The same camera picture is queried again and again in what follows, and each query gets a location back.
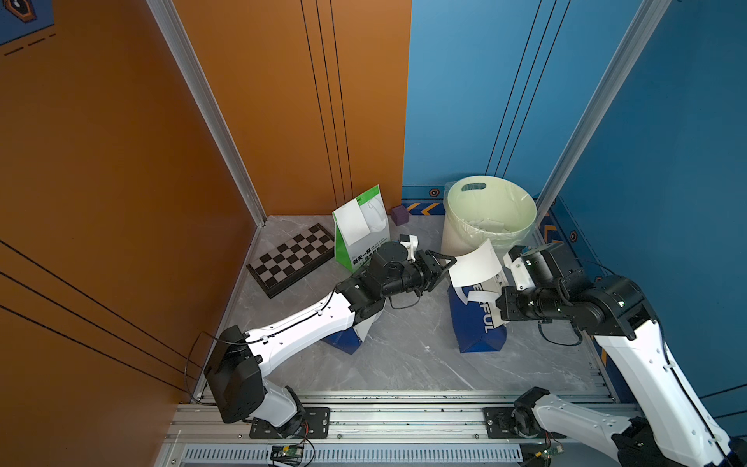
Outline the blue white bag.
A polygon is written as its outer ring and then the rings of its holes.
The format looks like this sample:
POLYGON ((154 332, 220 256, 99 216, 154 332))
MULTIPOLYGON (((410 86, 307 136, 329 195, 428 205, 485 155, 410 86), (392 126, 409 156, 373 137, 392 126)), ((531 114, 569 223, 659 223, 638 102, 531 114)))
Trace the blue white bag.
POLYGON ((367 318, 366 320, 353 325, 351 328, 336 332, 323 339, 325 344, 332 346, 340 351, 343 351, 349 355, 354 354, 359 348, 361 348, 363 342, 367 339, 369 332, 373 325, 379 320, 382 312, 379 311, 375 315, 367 318))
POLYGON ((449 310, 460 353, 498 352, 507 342, 507 328, 496 305, 503 285, 496 277, 474 286, 449 286, 449 310))

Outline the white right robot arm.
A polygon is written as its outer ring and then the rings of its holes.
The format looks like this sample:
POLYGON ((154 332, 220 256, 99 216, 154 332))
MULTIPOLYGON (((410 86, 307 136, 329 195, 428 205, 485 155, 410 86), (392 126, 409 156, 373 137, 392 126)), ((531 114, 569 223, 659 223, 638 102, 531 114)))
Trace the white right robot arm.
POLYGON ((505 259, 513 282, 496 301, 502 319, 566 320, 587 333, 618 367, 642 412, 612 416, 535 386, 514 404, 517 434, 559 433, 622 466, 745 465, 745 440, 723 430, 698 399, 634 281, 616 274, 590 280, 564 243, 518 245, 505 259))

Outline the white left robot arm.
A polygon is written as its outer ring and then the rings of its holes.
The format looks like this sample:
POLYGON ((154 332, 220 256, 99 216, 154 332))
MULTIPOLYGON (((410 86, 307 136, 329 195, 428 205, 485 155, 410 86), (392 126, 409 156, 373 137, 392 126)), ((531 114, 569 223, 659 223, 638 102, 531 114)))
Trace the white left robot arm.
POLYGON ((262 328, 224 330, 203 369, 223 422, 253 418, 285 436, 297 432, 305 421, 303 404, 290 387, 268 376, 309 346, 371 320, 391 297, 432 291, 456 262, 453 256, 388 241, 310 307, 262 328))

